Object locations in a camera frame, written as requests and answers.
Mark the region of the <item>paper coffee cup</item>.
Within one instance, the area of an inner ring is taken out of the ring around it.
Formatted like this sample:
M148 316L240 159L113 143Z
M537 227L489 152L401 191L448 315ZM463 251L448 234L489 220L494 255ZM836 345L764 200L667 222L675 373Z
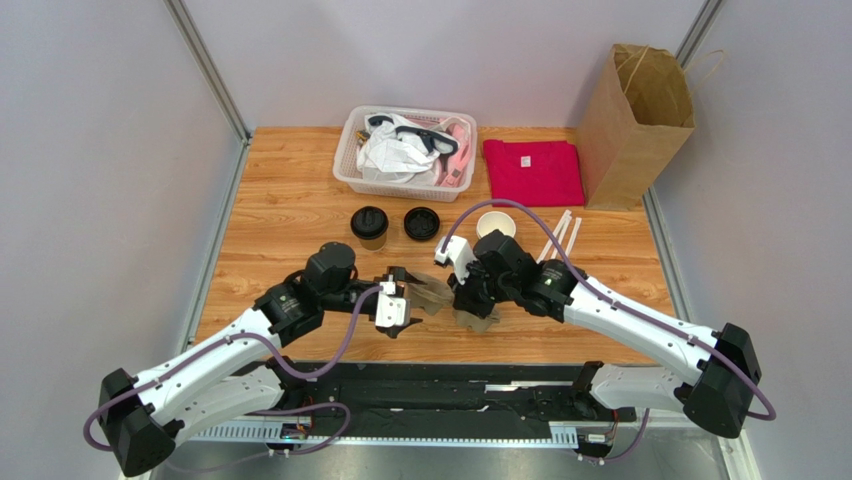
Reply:
M371 239L360 238L359 242L360 242L360 245L365 250L370 251L370 252L376 252L376 251L381 251L384 248L384 246L386 245L386 242L387 242L387 237L381 236L381 237L371 238Z
M499 231L505 236L514 238L517 233L517 226L513 218L507 213L488 211L482 214L477 221L477 237L482 239L493 231Z

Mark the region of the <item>black coffee cup lid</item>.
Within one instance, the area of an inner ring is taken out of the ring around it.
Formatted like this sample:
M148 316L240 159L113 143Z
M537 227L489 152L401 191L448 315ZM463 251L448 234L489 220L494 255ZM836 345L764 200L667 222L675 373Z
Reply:
M364 206L353 213L350 229L360 240L375 240L382 237L389 226L384 210L376 206Z

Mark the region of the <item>brown paper bag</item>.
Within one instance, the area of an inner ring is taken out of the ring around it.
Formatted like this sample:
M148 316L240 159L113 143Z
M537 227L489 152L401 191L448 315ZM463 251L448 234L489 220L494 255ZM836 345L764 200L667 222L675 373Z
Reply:
M575 134L586 208L642 201L695 130L693 96L724 59L719 49L683 67L665 49L611 47Z

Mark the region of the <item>brown cardboard cup carrier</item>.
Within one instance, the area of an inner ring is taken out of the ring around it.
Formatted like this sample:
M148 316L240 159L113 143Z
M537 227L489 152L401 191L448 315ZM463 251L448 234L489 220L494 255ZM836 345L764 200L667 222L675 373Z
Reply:
M500 322L501 315L497 307L494 307L484 318L473 313L454 310L453 317L456 325L462 329L470 330L478 334L485 333L492 325Z

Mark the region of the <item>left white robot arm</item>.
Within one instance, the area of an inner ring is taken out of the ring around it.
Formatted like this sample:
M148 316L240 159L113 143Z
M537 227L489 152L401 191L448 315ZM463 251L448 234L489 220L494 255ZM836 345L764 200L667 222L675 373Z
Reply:
M270 287L229 325L179 356L136 375L118 368L101 381L99 407L84 438L112 453L127 477L164 463L183 442L235 417L271 410L294 383L317 378L339 361L302 372L281 348L319 328L328 311L364 314L394 338L414 323L405 293L420 278L391 266L373 281L358 278L354 250L329 242L303 269Z

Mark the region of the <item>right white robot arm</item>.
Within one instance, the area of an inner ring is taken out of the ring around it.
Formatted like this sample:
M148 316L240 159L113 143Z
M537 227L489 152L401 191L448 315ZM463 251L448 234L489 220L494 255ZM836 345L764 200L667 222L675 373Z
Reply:
M736 438L762 377L750 334L691 324L626 298L560 259L537 261L494 230L475 245L440 239L434 260L453 269L448 283L456 310L485 318L512 302L527 313L607 336L655 361L619 367L590 361L579 390L597 404L681 411L698 427Z

